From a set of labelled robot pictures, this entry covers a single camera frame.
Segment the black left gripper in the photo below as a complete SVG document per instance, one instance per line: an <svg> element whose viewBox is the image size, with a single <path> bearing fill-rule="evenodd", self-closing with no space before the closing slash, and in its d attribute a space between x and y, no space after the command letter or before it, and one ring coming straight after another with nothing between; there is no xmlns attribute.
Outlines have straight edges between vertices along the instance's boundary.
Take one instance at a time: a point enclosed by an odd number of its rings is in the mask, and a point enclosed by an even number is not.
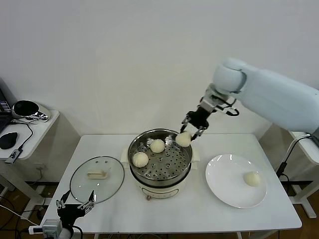
<svg viewBox="0 0 319 239"><path fill-rule="evenodd" d="M66 204L70 190L62 195L60 200L56 200L57 214L63 225L73 225L78 218L84 217L91 211L96 202L95 191L93 190L89 199L83 204Z"/></svg>

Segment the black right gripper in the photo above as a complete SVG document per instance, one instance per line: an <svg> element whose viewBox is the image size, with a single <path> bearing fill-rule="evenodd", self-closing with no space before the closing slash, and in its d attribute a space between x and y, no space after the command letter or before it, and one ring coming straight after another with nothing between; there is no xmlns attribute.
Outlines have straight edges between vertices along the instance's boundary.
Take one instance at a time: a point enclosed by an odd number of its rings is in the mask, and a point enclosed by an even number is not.
<svg viewBox="0 0 319 239"><path fill-rule="evenodd" d="M211 115L211 112L205 110L202 107L198 107L196 111L189 111L186 114L185 119L181 123L182 126L180 128L180 133L183 133L187 125L190 123L195 128L197 128L197 131L191 137L191 141L196 140L198 137L202 136L202 134L209 127L209 123L207 119L209 118L210 115Z"/></svg>

